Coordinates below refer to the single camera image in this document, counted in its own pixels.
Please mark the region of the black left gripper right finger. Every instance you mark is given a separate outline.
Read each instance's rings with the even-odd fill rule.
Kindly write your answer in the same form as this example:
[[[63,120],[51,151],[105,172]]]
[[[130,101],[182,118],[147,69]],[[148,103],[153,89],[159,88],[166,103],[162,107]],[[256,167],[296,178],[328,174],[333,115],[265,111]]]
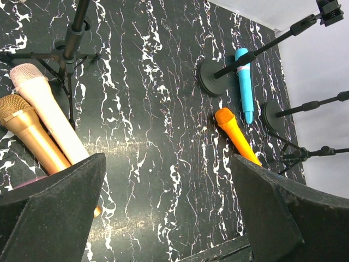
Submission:
[[[348,261],[348,199],[240,155],[231,169],[255,261]]]

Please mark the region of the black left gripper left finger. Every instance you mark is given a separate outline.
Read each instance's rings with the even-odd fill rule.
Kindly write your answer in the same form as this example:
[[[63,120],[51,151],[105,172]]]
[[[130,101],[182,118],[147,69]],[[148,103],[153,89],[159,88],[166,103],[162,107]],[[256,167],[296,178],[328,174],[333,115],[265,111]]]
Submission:
[[[1,194],[1,261],[81,261],[105,173],[96,153]]]

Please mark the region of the black small tripod stand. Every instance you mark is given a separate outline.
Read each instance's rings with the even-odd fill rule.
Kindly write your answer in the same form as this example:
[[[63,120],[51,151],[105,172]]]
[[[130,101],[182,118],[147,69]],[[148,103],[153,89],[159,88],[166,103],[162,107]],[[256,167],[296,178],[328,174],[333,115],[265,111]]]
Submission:
[[[299,147],[294,143],[292,143],[291,141],[286,140],[285,138],[277,135],[276,133],[268,132],[268,134],[272,137],[275,137],[281,140],[284,143],[284,146],[280,152],[280,159],[281,159],[281,162],[284,165],[286,165],[286,169],[280,171],[278,173],[279,175],[283,175],[288,170],[292,169],[295,165],[298,165],[301,162],[305,162],[311,157],[334,156],[339,153],[349,152],[348,148],[335,149],[329,146],[323,146],[321,147],[320,150],[317,150],[317,151],[309,151],[305,147]],[[285,152],[289,147],[293,147],[295,150],[290,154],[286,154]]]

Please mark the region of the pink beige microphone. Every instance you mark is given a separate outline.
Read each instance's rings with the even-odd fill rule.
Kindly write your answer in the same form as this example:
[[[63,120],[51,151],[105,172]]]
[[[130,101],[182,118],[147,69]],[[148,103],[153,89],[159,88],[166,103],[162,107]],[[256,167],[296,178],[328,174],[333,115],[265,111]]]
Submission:
[[[31,63],[10,70],[15,90],[33,106],[69,162],[74,165],[89,153],[55,100],[48,79]]]

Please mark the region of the blue microphone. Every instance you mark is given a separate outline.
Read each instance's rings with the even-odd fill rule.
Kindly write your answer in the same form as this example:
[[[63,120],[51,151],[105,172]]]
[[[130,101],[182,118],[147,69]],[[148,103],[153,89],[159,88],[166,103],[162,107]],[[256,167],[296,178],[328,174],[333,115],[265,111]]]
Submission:
[[[237,68],[239,77],[240,96],[242,109],[246,124],[252,124],[254,120],[254,100],[252,94],[252,83],[250,63]]]

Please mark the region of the black tripod mic stand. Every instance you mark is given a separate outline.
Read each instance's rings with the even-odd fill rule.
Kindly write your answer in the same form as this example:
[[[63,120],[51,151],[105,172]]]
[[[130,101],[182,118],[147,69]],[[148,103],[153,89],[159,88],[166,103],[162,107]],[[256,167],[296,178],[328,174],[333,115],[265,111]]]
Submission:
[[[72,76],[75,69],[86,60],[91,63],[101,58],[99,53],[82,54],[79,52],[82,38],[92,25],[87,17],[89,0],[79,1],[73,22],[68,24],[65,40],[55,42],[55,48],[50,53],[10,53],[1,52],[1,61],[13,66],[16,59],[35,59],[54,76],[69,100],[69,123],[75,129],[73,113]]]

